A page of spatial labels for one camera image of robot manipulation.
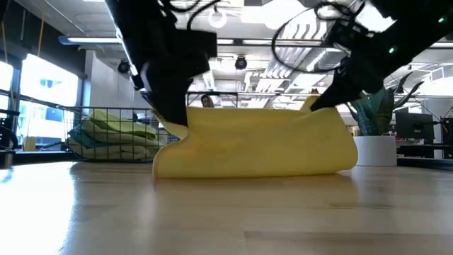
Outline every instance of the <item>wooden table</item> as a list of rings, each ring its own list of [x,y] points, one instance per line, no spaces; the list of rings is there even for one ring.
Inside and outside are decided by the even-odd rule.
[[[453,254],[453,174],[152,181],[148,164],[0,171],[0,254]]]

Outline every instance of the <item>green towel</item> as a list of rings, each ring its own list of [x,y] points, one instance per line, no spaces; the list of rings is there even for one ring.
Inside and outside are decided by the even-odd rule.
[[[120,119],[115,115],[107,114],[104,110],[94,110],[88,116],[88,119],[105,130],[145,137],[151,140],[156,139],[156,130],[154,128],[140,123],[134,123],[132,120]]]

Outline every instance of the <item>folded towel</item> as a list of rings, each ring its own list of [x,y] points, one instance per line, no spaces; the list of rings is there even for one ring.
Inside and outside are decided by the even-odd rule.
[[[94,110],[88,119],[104,130],[112,130],[125,134],[155,139],[157,131],[147,125],[135,123],[131,120],[107,114],[104,110]]]
[[[83,145],[87,148],[106,147],[109,145],[104,142],[99,142],[98,140],[91,138],[82,129],[81,125],[75,126],[71,131],[68,132],[68,134],[71,136],[71,138],[75,142],[77,142],[78,144]]]
[[[149,151],[142,146],[113,145],[107,147],[88,148],[79,144],[72,138],[67,140],[67,145],[73,152],[86,159],[136,159],[152,160],[157,151]]]
[[[95,125],[91,120],[82,120],[82,130],[94,140],[106,143],[108,145],[138,145],[146,148],[158,147],[166,145],[166,137],[160,137],[159,140],[147,139],[144,137],[131,135],[128,133],[119,133],[113,130],[106,130]]]

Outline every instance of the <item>security camera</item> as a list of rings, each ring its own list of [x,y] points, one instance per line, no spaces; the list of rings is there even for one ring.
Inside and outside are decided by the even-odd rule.
[[[237,70],[244,70],[247,68],[247,60],[246,57],[244,56],[238,56],[238,59],[236,59],[236,64],[234,64]]]
[[[121,63],[118,65],[118,72],[120,74],[127,74],[129,73],[130,65],[127,60],[121,60]]]

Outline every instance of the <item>potted plant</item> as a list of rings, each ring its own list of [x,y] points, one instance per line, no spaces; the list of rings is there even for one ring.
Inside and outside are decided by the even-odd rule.
[[[361,136],[354,137],[358,166],[396,166],[395,137],[383,134],[389,131],[394,109],[403,106],[423,83],[417,83],[407,95],[395,102],[395,94],[402,93],[409,75],[411,73],[405,75],[397,87],[383,88],[375,95],[362,95],[361,99],[351,102],[355,111],[347,104],[361,133]]]

